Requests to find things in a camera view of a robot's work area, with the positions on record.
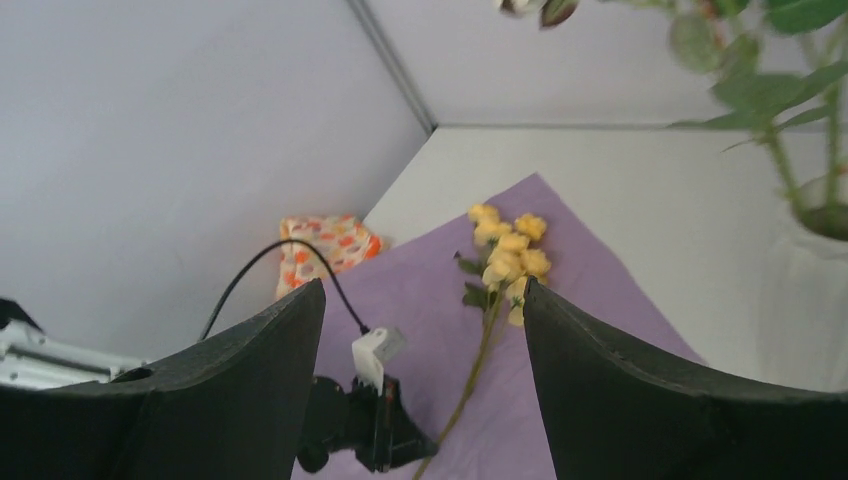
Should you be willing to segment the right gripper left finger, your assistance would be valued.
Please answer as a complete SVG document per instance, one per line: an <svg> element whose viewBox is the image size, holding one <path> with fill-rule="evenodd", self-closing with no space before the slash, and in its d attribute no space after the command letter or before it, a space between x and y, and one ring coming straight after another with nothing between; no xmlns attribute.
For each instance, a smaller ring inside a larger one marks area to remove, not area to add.
<svg viewBox="0 0 848 480"><path fill-rule="evenodd" d="M5 479L287 479L325 311L310 282L110 382L1 390Z"/></svg>

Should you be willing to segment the yellow rose stem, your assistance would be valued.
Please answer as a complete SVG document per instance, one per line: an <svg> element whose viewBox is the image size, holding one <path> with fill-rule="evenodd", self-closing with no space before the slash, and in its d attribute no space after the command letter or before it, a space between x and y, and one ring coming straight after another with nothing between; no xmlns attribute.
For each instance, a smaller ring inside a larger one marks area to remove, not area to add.
<svg viewBox="0 0 848 480"><path fill-rule="evenodd" d="M480 316L478 343L458 401L437 435L439 452L421 462L413 474L415 479L434 479L442 467L455 463L458 455L452 449L458 443L454 431L477 402L479 386L501 337L509 326L524 326L528 280L533 276L545 280L552 267L539 248L548 227L544 218L526 213L510 220L488 203L470 206L467 218L472 250L456 252L454 261L465 275L461 304Z"/></svg>

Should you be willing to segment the white rose stem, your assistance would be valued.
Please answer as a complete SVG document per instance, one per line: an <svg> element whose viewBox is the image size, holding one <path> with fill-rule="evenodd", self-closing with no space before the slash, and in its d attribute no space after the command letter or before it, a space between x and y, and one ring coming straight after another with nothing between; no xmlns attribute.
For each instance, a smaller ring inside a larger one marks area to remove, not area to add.
<svg viewBox="0 0 848 480"><path fill-rule="evenodd" d="M668 46L685 70L711 78L711 97L724 113L681 120L676 127L740 130L769 152L797 221L819 235L847 237L847 169L842 102L847 92L847 4L844 1L760 1L757 20L745 21L749 1L655 1L668 16ZM806 71L778 72L761 62L767 35L791 38ZM823 122L826 171L813 200L802 191L783 142L784 131Z"/></svg>

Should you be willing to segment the peach rose stem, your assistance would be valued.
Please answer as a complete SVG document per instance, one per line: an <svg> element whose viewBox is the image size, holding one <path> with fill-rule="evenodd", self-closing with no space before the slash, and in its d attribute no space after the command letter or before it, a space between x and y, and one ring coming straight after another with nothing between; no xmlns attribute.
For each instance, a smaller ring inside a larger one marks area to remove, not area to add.
<svg viewBox="0 0 848 480"><path fill-rule="evenodd" d="M506 16L536 16L541 29L554 28L567 21L577 10L579 0L496 0L497 10Z"/></svg>

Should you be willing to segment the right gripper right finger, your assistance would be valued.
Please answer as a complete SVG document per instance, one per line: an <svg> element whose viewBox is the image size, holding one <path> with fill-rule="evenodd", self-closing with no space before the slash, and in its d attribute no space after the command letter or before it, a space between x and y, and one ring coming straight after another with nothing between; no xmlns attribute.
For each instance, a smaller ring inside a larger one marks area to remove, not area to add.
<svg viewBox="0 0 848 480"><path fill-rule="evenodd" d="M536 280L534 385L560 479L843 479L847 396L768 384L613 327Z"/></svg>

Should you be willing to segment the purple wrapping paper sheet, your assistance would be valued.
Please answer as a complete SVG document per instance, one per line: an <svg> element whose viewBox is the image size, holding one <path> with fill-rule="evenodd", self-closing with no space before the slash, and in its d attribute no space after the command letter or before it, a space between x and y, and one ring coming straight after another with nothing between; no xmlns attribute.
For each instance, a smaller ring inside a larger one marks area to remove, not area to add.
<svg viewBox="0 0 848 480"><path fill-rule="evenodd" d="M549 287L584 311L690 360L697 354L637 286L619 258L538 175L491 198L501 214L543 217ZM406 347L386 367L402 402L429 435L448 422L481 339L482 314L462 302L469 276L455 254L472 251L459 216L340 275L326 291L315 371L349 386L356 321L394 326ZM429 479L551 479L555 475L522 329L505 328L473 396L425 473Z"/></svg>

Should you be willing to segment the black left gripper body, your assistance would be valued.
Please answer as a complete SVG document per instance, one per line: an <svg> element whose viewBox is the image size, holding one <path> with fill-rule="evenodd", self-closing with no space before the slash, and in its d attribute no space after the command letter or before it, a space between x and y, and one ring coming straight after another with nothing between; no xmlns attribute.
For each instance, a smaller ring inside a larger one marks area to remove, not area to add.
<svg viewBox="0 0 848 480"><path fill-rule="evenodd" d="M387 473L438 453L438 444L409 416L399 380L386 375L377 388L354 379L352 389L313 378L296 459L315 474L331 454L351 450L372 473Z"/></svg>

